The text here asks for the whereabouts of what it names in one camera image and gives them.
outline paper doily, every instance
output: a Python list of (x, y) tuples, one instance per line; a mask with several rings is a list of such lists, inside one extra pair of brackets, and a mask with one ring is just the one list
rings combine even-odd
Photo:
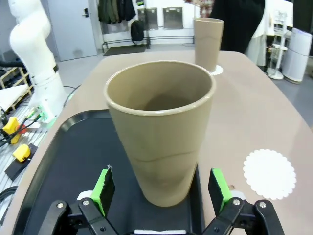
[(288, 197), (296, 183), (291, 163), (282, 154), (269, 149), (256, 150), (247, 156), (244, 176), (253, 191), (271, 200)]
[(211, 74), (212, 74), (212, 75), (219, 75), (219, 74), (221, 74), (223, 71), (224, 71), (223, 68), (222, 68), (221, 66), (217, 65), (217, 66), (215, 67), (215, 71), (211, 72)]

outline dark clothing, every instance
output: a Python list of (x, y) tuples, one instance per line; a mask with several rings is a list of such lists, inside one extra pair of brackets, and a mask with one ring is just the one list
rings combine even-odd
[(112, 0), (112, 8), (113, 8), (113, 13), (114, 13), (116, 22), (120, 22), (119, 15), (118, 15), (117, 1), (118, 0)]
[(265, 0), (215, 0), (210, 17), (224, 21), (221, 50), (244, 54), (264, 8)]
[(99, 21), (114, 24), (130, 21), (136, 15), (132, 0), (99, 0)]
[(132, 0), (124, 0), (124, 13), (125, 13), (125, 20), (130, 21), (132, 18), (135, 17), (136, 12), (133, 6)]
[(99, 0), (98, 5), (98, 17), (99, 21), (110, 24), (110, 18), (107, 14), (107, 0)]
[(110, 18), (111, 23), (114, 24), (117, 22), (117, 20), (113, 12), (112, 0), (106, 0), (106, 1), (107, 1), (107, 14)]

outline gray door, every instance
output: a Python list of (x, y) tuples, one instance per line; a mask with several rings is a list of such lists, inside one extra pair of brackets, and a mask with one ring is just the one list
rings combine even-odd
[(88, 0), (48, 0), (48, 6), (60, 60), (96, 55)]

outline cup rim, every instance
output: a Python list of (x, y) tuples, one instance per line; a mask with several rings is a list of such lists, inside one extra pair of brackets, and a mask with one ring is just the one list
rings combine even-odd
[(211, 23), (224, 23), (224, 21), (223, 21), (223, 20), (220, 20), (220, 19), (205, 18), (205, 17), (194, 18), (194, 21), (198, 21), (198, 22), (211, 22)]
[[(141, 65), (145, 65), (145, 64), (156, 64), (156, 63), (164, 63), (164, 62), (171, 62), (171, 63), (180, 63), (180, 64), (186, 64), (188, 66), (193, 66), (196, 67), (200, 70), (202, 70), (203, 72), (205, 72), (209, 78), (211, 79), (211, 88), (209, 89), (209, 91), (200, 99), (198, 99), (197, 101), (185, 105), (185, 106), (181, 106), (178, 108), (174, 108), (174, 109), (167, 109), (167, 110), (156, 110), (156, 111), (146, 111), (146, 110), (137, 110), (137, 109), (130, 109), (130, 108), (126, 108), (122, 105), (119, 105), (117, 103), (115, 103), (110, 96), (108, 95), (108, 87), (110, 85), (110, 82), (116, 78), (117, 75), (119, 75), (120, 73), (131, 69), (133, 67), (137, 67), (137, 66), (141, 66)], [(132, 114), (132, 115), (139, 115), (139, 116), (166, 116), (166, 115), (172, 115), (172, 114), (178, 114), (178, 113), (182, 113), (191, 109), (195, 109), (199, 106), (201, 106), (202, 104), (204, 104), (207, 100), (211, 99), (213, 94), (215, 93), (216, 90), (216, 80), (214, 78), (214, 76), (205, 68), (199, 66), (199, 65), (195, 65), (192, 63), (188, 63), (188, 62), (184, 62), (184, 61), (177, 61), (177, 60), (157, 60), (157, 61), (151, 61), (151, 62), (144, 62), (144, 63), (140, 63), (140, 64), (136, 64), (136, 65), (132, 65), (132, 66), (128, 66), (118, 72), (116, 72), (114, 75), (112, 75), (109, 80), (106, 82), (105, 87), (104, 87), (104, 96), (106, 98), (106, 102), (113, 106), (115, 109), (124, 112), (124, 113), (128, 113), (128, 114)]]

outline tall cup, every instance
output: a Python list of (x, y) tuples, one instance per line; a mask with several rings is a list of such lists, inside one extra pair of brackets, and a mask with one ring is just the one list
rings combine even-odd
[(196, 64), (214, 72), (221, 48), (224, 21), (213, 18), (194, 19)]
[(207, 70), (179, 61), (135, 65), (106, 83), (116, 131), (151, 203), (169, 207), (187, 196), (215, 89)]

